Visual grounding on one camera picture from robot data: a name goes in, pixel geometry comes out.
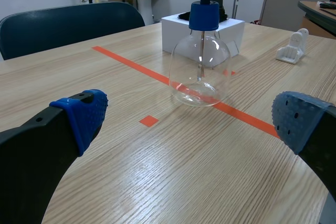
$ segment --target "dispenser pump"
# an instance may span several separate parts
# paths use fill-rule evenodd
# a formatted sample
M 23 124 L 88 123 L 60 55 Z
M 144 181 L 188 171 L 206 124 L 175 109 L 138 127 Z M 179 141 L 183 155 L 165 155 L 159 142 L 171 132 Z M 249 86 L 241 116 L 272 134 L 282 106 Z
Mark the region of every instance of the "dispenser pump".
M 197 31 L 214 31 L 219 24 L 219 4 L 211 0 L 191 4 L 189 28 Z
M 172 52 L 169 85 L 173 96 L 190 106 L 210 106 L 228 95 L 230 52 L 216 37 L 219 4 L 211 0 L 191 6 L 190 35 Z

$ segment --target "dark blue chair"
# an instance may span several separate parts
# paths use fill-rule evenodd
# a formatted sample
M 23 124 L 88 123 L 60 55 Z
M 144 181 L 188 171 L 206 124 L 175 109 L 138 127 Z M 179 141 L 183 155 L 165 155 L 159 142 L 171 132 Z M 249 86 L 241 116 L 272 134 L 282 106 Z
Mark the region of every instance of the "dark blue chair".
M 4 60 L 144 26 L 131 5 L 107 2 L 35 10 L 0 21 Z

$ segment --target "blue bottle cap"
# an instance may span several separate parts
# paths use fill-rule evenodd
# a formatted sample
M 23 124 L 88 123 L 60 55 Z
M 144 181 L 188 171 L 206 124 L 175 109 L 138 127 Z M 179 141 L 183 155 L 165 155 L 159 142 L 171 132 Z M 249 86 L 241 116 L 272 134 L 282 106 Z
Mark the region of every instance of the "blue bottle cap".
M 197 31 L 214 31 L 219 27 L 219 4 L 201 0 L 191 4 L 189 28 Z

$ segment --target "desk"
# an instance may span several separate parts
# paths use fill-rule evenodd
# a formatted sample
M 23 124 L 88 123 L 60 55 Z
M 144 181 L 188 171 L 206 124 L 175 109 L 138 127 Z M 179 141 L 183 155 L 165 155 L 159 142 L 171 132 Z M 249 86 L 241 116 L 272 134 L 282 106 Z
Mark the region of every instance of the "desk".
M 301 28 L 308 29 L 309 34 L 315 36 L 336 39 L 336 10 L 322 9 L 310 1 L 300 1 L 298 7 L 306 12 Z
M 267 123 L 285 90 L 336 103 L 336 41 L 309 36 L 307 56 L 275 60 L 292 32 L 246 24 L 229 103 Z M 327 190 L 282 141 L 213 107 L 176 102 L 167 85 L 93 50 L 168 76 L 161 24 L 0 63 L 0 130 L 86 89 L 108 94 L 106 120 L 66 172 L 51 223 L 311 223 Z M 139 123 L 151 115 L 152 127 Z

